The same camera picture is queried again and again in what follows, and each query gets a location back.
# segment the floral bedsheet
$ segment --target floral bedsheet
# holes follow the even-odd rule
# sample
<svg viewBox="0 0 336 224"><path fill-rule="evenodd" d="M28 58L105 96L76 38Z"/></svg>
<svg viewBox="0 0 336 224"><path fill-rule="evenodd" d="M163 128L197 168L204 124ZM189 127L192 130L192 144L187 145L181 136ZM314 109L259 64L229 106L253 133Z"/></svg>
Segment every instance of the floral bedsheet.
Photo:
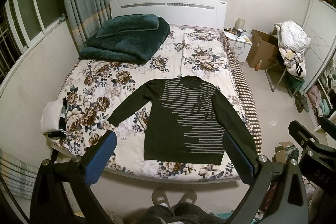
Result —
<svg viewBox="0 0 336 224"><path fill-rule="evenodd" d="M83 155L106 130L117 135L117 147L107 163L114 173L178 181L239 179L225 153L221 165L144 160L143 145L151 103L114 128L107 118L137 87L151 79L196 75L217 86L247 128L251 130L239 98L231 66L215 31L181 29L171 32L145 65L79 61L68 74L58 98L68 98L67 138L53 140L73 155Z"/></svg>

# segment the metal bolt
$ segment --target metal bolt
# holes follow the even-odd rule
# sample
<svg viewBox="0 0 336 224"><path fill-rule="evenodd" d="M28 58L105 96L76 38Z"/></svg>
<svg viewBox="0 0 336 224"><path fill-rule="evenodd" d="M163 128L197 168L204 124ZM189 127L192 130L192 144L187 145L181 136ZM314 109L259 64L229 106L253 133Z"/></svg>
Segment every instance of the metal bolt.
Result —
<svg viewBox="0 0 336 224"><path fill-rule="evenodd" d="M82 159L82 157L80 155L76 155L72 158L72 161L79 162L81 159Z"/></svg>
<svg viewBox="0 0 336 224"><path fill-rule="evenodd" d="M50 160L43 160L42 165L47 166L50 163Z"/></svg>
<svg viewBox="0 0 336 224"><path fill-rule="evenodd" d="M297 165L297 161L294 160L294 159L291 159L291 164L295 166L295 165Z"/></svg>
<svg viewBox="0 0 336 224"><path fill-rule="evenodd" d="M268 159L267 159L266 156L261 155L261 156L259 156L259 160L260 160L261 162L266 162Z"/></svg>

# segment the black sweater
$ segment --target black sweater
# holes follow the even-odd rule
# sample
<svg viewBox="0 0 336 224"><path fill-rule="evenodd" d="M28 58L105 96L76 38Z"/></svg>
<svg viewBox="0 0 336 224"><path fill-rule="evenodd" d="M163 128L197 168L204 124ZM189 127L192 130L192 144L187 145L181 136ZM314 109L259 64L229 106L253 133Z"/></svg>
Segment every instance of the black sweater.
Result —
<svg viewBox="0 0 336 224"><path fill-rule="evenodd" d="M154 79L140 86L112 113L118 126L152 102L144 142L144 159L221 164L223 135L233 130L255 147L252 136L226 97L196 76Z"/></svg>

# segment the tile floor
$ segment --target tile floor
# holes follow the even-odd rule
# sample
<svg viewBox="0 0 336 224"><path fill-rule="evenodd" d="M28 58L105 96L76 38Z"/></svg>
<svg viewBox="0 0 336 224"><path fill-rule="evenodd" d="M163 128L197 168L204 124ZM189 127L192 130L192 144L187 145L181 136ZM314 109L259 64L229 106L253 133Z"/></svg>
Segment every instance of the tile floor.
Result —
<svg viewBox="0 0 336 224"><path fill-rule="evenodd" d="M258 72L241 65L247 82L253 92L256 109L263 137L262 153L271 159L274 147L281 141L295 141L288 134L289 123L296 119L311 132L313 125L306 112L299 114L294 99L290 98L284 86L274 93L271 91L265 71ZM321 143L326 143L325 136L318 136ZM106 211L113 210L129 223L152 205L151 194L155 188L166 190L170 205L179 201L183 193L193 189L198 194L196 205L207 212L224 213L235 209L245 195L248 186L241 181L223 182L204 185L167 184L137 180L103 172L99 181L92 185L92 191ZM69 194L70 201L76 204Z"/></svg>

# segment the window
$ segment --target window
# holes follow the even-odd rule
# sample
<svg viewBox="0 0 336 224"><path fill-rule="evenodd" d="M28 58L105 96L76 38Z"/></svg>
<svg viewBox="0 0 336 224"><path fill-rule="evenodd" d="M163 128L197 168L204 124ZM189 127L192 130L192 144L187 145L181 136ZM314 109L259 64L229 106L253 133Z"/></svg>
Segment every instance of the window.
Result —
<svg viewBox="0 0 336 224"><path fill-rule="evenodd" d="M65 14L63 0L7 0L0 10L0 83L18 58Z"/></svg>

